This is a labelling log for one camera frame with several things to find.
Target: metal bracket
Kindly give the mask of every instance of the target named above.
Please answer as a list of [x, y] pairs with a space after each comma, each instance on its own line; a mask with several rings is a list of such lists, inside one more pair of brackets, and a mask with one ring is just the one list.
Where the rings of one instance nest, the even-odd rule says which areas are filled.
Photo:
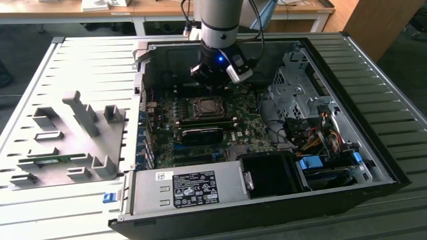
[[134, 63], [132, 64], [132, 70], [138, 70], [138, 63], [149, 59], [149, 50], [154, 49], [156, 47], [148, 48], [148, 43], [145, 41], [138, 41], [134, 44], [134, 50], [132, 52]]

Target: motherboard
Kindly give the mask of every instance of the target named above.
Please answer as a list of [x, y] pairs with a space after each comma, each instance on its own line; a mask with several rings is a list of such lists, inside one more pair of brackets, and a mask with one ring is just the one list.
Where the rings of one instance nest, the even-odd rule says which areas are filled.
[[213, 92], [198, 87], [162, 90], [146, 104], [153, 167], [234, 161], [240, 154], [273, 151], [258, 114], [262, 91], [249, 84]]

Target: side panel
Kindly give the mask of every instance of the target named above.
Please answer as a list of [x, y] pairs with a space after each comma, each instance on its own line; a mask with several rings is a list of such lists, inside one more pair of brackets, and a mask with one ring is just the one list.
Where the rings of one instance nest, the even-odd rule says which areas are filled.
[[212, 211], [169, 215], [161, 218], [124, 222], [110, 220], [108, 226], [132, 240], [198, 237], [278, 225], [322, 215], [336, 215], [365, 200], [388, 195], [396, 188], [398, 188], [397, 184], [389, 184]]

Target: white box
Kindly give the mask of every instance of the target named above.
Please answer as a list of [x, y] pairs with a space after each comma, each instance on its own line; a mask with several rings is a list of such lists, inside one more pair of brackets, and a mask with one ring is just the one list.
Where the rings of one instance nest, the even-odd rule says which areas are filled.
[[108, 0], [109, 6], [126, 7], [130, 0]]

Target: blue tab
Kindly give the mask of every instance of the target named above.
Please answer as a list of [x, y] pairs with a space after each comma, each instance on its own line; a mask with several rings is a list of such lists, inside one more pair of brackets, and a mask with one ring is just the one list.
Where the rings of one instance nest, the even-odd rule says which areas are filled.
[[318, 156], [305, 156], [298, 160], [298, 165], [302, 170], [321, 168], [322, 163]]
[[360, 153], [358, 152], [353, 152], [352, 156], [353, 156], [354, 160], [357, 161], [357, 163], [360, 163], [361, 160], [362, 160], [361, 156], [360, 156]]
[[104, 204], [117, 202], [117, 193], [104, 193], [104, 199], [101, 200]]

